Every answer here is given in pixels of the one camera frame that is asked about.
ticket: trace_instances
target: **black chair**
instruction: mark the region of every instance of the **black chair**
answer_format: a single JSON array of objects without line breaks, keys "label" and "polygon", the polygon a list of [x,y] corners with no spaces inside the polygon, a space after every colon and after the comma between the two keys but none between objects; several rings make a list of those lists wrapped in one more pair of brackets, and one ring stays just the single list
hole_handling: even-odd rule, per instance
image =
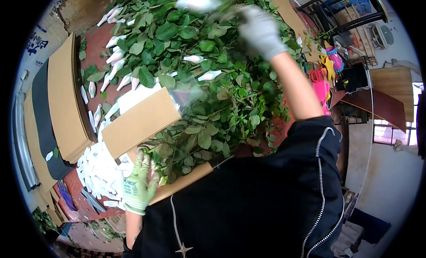
[{"label": "black chair", "polygon": [[341,35],[344,32],[347,32],[353,28],[356,28],[377,20],[383,20],[386,23],[389,21],[388,13],[382,1],[370,0],[373,7],[377,10],[377,13],[372,13],[372,14],[360,17],[359,19],[350,21],[345,24],[339,24],[338,20],[336,19],[336,16],[334,16],[329,6],[340,1],[342,0],[333,0],[332,2],[329,2],[328,4],[325,4],[322,0],[311,0],[308,3],[296,8],[296,10],[302,11],[306,15],[310,16],[312,18],[312,21],[314,21],[315,25],[317,25],[318,28],[322,28],[324,32],[327,32],[334,27],[333,22],[331,22],[329,18],[329,15],[327,15],[327,13],[324,11],[324,9],[327,9],[328,12],[331,13],[331,16],[333,16],[335,23],[338,24],[338,26],[333,30],[332,36],[337,34]]}]

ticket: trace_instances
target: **zipper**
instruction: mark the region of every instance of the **zipper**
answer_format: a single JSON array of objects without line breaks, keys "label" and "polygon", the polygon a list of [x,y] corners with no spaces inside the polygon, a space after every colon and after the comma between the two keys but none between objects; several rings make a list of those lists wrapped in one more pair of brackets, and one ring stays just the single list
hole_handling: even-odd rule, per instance
[{"label": "zipper", "polygon": [[339,226],[340,222],[342,222],[344,211],[345,211],[345,199],[343,198],[342,214],[340,216],[339,221],[337,222],[337,224],[334,226],[334,228],[325,237],[323,237],[320,241],[318,241],[315,245],[312,246],[312,248],[309,250],[308,254],[306,255],[306,258],[309,257],[309,255],[311,254],[311,252],[313,252],[315,250],[315,248],[317,248],[325,240],[327,240],[329,237],[331,237],[331,235],[333,235],[334,231],[337,229],[337,227]]},{"label": "zipper", "polygon": [[321,158],[320,158],[320,147],[321,147],[321,142],[325,138],[325,136],[327,135],[327,131],[328,130],[331,130],[331,132],[333,133],[333,135],[336,136],[336,134],[334,133],[334,130],[332,128],[330,128],[330,127],[325,128],[324,132],[322,133],[321,138],[319,138],[319,140],[318,140],[317,148],[316,148],[316,151],[315,151],[315,156],[318,158],[319,189],[321,191],[321,197],[322,197],[321,210],[319,211],[318,217],[317,217],[314,225],[309,230],[309,232],[306,234],[306,237],[303,240],[303,243],[302,243],[302,253],[300,255],[300,258],[304,258],[305,257],[305,245],[306,245],[306,242],[308,241],[308,238],[312,234],[312,232],[314,231],[314,229],[317,227],[318,222],[321,219],[322,213],[324,212],[325,197],[324,197],[324,189],[323,189],[323,186],[322,186],[322,167],[321,167]]},{"label": "zipper", "polygon": [[178,225],[176,224],[176,212],[175,212],[175,205],[173,204],[173,195],[170,197],[170,203],[172,204],[172,210],[173,210],[173,226],[175,228],[175,235],[176,239],[178,240],[179,249],[182,249],[182,242],[181,238],[179,237],[179,231],[178,231]]}]

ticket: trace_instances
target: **black cardboard sheet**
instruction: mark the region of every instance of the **black cardboard sheet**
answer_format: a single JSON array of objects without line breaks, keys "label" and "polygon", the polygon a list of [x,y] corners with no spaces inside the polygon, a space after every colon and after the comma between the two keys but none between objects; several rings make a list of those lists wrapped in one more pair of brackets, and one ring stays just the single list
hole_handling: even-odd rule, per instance
[{"label": "black cardboard sheet", "polygon": [[[50,119],[49,98],[47,96],[48,61],[49,60],[46,60],[32,82],[32,105],[34,108],[35,122],[37,124],[40,151],[44,158],[57,147]],[[52,158],[47,161],[47,168],[53,179],[61,180],[74,167],[68,161],[63,160],[59,153],[57,158],[52,156]]]}]

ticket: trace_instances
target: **hand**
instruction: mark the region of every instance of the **hand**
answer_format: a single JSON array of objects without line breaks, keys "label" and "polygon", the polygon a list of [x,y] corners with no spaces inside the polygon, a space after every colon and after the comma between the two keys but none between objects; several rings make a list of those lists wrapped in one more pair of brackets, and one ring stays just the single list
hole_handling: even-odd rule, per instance
[{"label": "hand", "polygon": [[278,24],[272,16],[255,5],[241,6],[238,10],[238,31],[267,61],[288,50],[280,40]]},{"label": "hand", "polygon": [[126,200],[124,208],[126,211],[145,215],[145,209],[154,197],[160,175],[154,172],[150,183],[146,183],[146,177],[150,170],[150,156],[144,149],[139,149],[136,156],[135,166],[130,176],[123,182],[123,199]]}]

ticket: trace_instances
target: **yellow glove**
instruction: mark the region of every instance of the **yellow glove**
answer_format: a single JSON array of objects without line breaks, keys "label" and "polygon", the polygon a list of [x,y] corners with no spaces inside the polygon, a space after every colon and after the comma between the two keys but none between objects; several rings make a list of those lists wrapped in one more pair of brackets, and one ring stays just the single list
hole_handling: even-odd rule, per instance
[{"label": "yellow glove", "polygon": [[328,56],[323,56],[321,58],[321,63],[327,69],[327,78],[328,80],[334,80],[336,78],[336,73],[334,72],[333,66],[334,62],[328,59]]}]

